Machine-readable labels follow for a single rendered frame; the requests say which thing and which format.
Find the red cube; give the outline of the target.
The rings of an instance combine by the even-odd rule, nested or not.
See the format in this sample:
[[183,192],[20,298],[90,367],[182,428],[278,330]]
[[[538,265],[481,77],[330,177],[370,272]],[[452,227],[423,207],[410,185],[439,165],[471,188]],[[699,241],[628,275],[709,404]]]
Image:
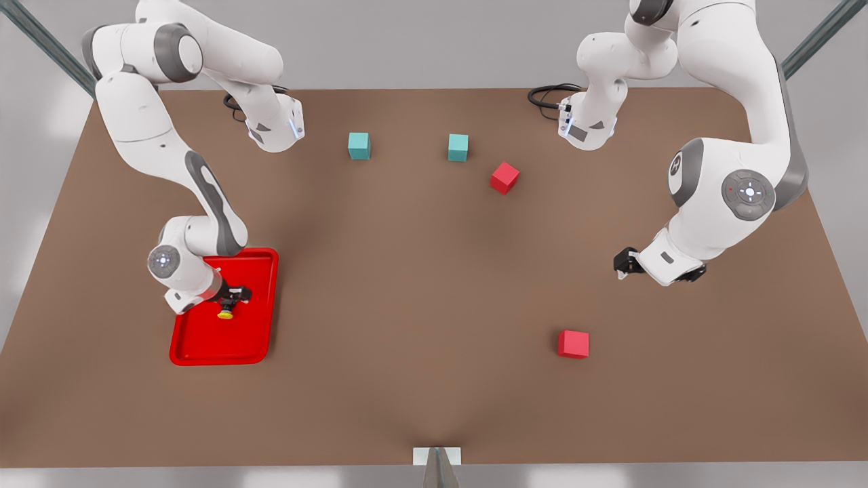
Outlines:
[[515,186],[519,175],[520,171],[518,169],[503,161],[492,173],[490,186],[500,194],[507,195],[512,187]]
[[558,334],[557,355],[573,359],[589,357],[590,336],[585,331],[562,330]]

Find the red plastic tray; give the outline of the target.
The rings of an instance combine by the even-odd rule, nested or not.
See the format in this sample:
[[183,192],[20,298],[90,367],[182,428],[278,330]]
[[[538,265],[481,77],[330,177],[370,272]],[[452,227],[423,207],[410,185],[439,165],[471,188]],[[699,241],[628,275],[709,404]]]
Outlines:
[[233,309],[232,319],[218,316],[220,306],[204,302],[176,318],[170,359],[180,367],[244,365],[269,351],[279,256],[273,248],[246,248],[238,256],[205,257],[231,285],[252,290],[251,300]]

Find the pale post foot plate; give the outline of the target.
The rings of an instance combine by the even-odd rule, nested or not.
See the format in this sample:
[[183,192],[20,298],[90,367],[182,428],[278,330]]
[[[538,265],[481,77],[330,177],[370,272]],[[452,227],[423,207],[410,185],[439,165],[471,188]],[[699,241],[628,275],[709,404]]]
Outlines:
[[[415,447],[412,450],[413,466],[424,466],[428,462],[430,447]],[[453,466],[462,464],[462,453],[460,447],[438,447],[437,450],[444,457],[447,457]]]

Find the silver frame post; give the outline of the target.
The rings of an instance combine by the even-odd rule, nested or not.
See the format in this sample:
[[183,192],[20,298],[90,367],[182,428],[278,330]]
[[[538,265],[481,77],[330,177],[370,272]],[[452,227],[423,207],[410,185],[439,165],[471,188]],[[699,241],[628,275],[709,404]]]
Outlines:
[[811,59],[815,53],[831,40],[844,25],[864,9],[868,0],[841,0],[834,9],[795,47],[784,62],[781,62],[786,80]]
[[422,488],[459,488],[446,448],[429,448]]
[[9,18],[31,41],[43,50],[91,98],[96,99],[96,80],[53,34],[19,0],[0,0],[0,12]]

